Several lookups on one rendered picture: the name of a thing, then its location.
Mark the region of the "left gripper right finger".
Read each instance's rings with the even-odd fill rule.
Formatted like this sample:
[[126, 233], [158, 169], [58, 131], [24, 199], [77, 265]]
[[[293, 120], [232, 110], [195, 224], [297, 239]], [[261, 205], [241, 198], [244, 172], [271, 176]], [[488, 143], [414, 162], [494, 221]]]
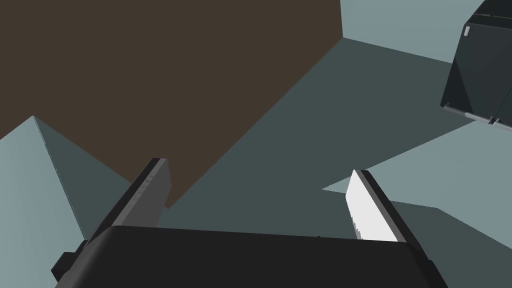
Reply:
[[359, 240], [419, 243], [368, 170], [351, 172], [345, 200]]

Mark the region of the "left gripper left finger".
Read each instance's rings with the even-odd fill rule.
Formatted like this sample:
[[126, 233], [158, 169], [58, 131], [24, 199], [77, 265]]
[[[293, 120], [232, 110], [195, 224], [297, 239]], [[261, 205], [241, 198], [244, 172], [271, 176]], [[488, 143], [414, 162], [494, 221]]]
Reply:
[[112, 226], [155, 227], [169, 192], [171, 179], [166, 158], [152, 158], [90, 236], [92, 242]]

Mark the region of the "dark grey cabinet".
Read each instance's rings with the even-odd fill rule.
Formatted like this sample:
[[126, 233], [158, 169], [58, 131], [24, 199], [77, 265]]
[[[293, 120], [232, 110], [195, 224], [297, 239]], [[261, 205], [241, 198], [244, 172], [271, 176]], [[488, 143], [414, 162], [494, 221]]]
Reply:
[[512, 131], [512, 0], [484, 0], [466, 21], [440, 106]]

